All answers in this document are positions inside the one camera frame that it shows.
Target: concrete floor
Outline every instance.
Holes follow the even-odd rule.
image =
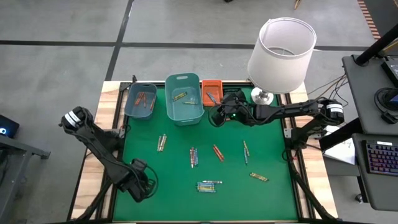
[[[0,2],[0,40],[114,42],[127,0],[31,0]],[[374,42],[356,0],[135,0],[125,42],[253,44],[260,27],[275,17],[296,17],[313,26],[317,45],[367,46]],[[63,133],[59,119],[75,106],[95,111],[112,47],[0,45],[0,113],[21,124],[18,140],[51,151],[33,159],[24,197],[12,219],[61,222],[67,217],[84,146]],[[173,73],[200,78],[246,79],[250,50],[122,48],[112,80],[164,80]],[[360,52],[316,51],[305,80],[307,91],[341,76],[341,57]],[[322,90],[310,95],[316,97]],[[356,115],[349,86],[348,121]],[[340,218],[389,223],[384,215],[353,202],[356,182],[330,179]]]

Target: white lampshade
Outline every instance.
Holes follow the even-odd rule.
[[[268,93],[288,93],[304,81],[317,35],[294,18],[268,20],[248,63],[250,81]]]

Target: white paper sheet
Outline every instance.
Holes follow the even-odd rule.
[[[328,132],[326,135],[329,135],[330,133],[335,132],[338,129],[339,127],[336,126],[327,126],[325,128],[325,130]],[[355,148],[353,139],[347,139],[344,142],[333,146],[332,148],[326,150],[323,155],[332,159],[355,165]]]

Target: blue plastic bin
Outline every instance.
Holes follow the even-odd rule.
[[[188,94],[174,101],[174,97],[183,92]],[[191,125],[199,123],[205,110],[201,102],[199,77],[194,73],[171,75],[165,82],[167,116],[176,125]],[[195,102],[195,105],[184,102]]]
[[[129,96],[127,97],[124,114],[134,119],[147,120],[152,117],[150,105],[152,100],[156,101],[156,86],[150,83],[134,83],[130,86]],[[144,99],[141,99],[138,105],[135,105],[136,98],[140,92],[144,92],[147,98],[146,107],[144,107]]]

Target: black floor stripe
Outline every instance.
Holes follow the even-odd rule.
[[[117,42],[77,42],[77,41],[34,41],[34,40],[0,40],[0,45],[32,45],[32,46],[68,46],[68,47],[140,47],[140,48],[186,48],[186,49],[253,49],[254,44],[200,44],[200,43],[145,43],[122,42],[126,32],[127,21],[123,23]],[[315,46],[316,50],[331,51],[364,51],[366,46]]]
[[[124,42],[122,47],[185,48],[185,49],[253,49],[254,44],[199,44],[199,43],[145,43]],[[315,46],[316,50],[364,51],[367,46]]]
[[[114,47],[115,42],[0,40],[0,45]]]
[[[112,80],[114,68],[116,66],[116,61],[118,60],[120,48],[122,46],[123,37],[124,37],[124,34],[126,33],[127,23],[129,22],[130,12],[132,9],[133,2],[134,2],[134,0],[129,0],[129,2],[127,3],[126,11],[124,12],[124,16],[123,16],[123,21],[120,26],[118,38],[116,39],[116,45],[113,49],[111,61],[109,62],[108,71],[106,71],[105,81]]]
[[[253,49],[254,44],[199,44],[199,43],[122,43],[122,47],[187,48],[187,49]]]

